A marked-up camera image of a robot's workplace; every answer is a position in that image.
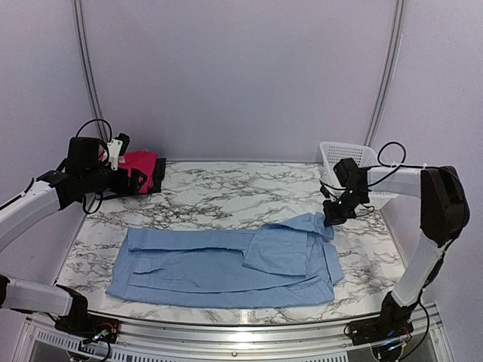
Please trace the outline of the magenta t-shirt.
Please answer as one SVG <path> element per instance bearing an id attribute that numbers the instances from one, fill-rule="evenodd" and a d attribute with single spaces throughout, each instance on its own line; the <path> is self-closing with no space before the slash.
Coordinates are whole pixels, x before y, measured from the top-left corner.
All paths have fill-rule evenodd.
<path id="1" fill-rule="evenodd" d="M 157 154 L 148 151 L 126 152 L 118 160 L 112 190 L 126 195 L 147 194 L 153 184 Z"/>

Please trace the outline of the light blue shirt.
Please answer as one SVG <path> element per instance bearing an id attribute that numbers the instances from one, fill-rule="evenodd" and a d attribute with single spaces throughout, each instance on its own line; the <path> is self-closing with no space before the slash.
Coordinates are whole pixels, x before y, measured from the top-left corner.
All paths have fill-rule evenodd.
<path id="1" fill-rule="evenodd" d="M 335 298 L 343 279 L 321 213 L 258 229 L 129 229 L 107 294 L 187 308 L 286 308 Z"/>

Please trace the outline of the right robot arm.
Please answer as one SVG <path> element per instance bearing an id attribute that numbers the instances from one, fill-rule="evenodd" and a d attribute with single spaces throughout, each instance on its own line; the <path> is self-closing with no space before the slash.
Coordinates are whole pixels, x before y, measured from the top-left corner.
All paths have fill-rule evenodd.
<path id="1" fill-rule="evenodd" d="M 326 225 L 341 225 L 356 217 L 357 207 L 369 202 L 371 193 L 387 192 L 410 198 L 413 221 L 405 234 L 414 236 L 414 251 L 406 269 L 381 305 L 374 332 L 389 338 L 417 306 L 423 291 L 437 278 L 449 247 L 469 223 L 466 193 L 457 169 L 450 165 L 362 167 L 351 158 L 334 165 L 339 196 L 323 203 Z"/>

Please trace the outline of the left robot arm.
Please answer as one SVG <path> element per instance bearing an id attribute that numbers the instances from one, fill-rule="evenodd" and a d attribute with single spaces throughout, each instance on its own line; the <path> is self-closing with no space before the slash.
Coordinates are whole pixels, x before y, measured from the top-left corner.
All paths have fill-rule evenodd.
<path id="1" fill-rule="evenodd" d="M 166 160 L 153 152 L 128 152 L 129 142 L 123 133 L 109 142 L 71 138 L 57 169 L 32 179 L 23 192 L 1 205 L 1 248 L 71 204 L 86 205 L 89 195 L 122 198 L 160 192 Z M 2 275 L 1 306 L 20 313 L 54 314 L 57 328 L 80 336 L 90 335 L 96 326 L 87 299 L 60 285 Z"/>

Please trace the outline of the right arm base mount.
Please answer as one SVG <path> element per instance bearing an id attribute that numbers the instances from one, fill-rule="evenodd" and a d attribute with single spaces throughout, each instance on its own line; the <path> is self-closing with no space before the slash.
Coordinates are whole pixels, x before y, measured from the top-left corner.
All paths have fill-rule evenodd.
<path id="1" fill-rule="evenodd" d="M 344 334 L 352 340 L 353 345 L 363 345 L 406 336 L 413 331 L 410 319 L 383 321 L 380 317 L 375 317 L 349 322 Z"/>

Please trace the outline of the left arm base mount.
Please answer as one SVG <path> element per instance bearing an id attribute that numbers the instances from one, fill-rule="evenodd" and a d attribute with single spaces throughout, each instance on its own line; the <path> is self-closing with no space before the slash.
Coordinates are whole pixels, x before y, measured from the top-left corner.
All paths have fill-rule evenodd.
<path id="1" fill-rule="evenodd" d="M 86 318 L 75 319 L 67 316 L 55 320 L 55 328 L 89 342 L 115 343 L 118 337 L 120 321 L 114 318 L 87 314 Z"/>

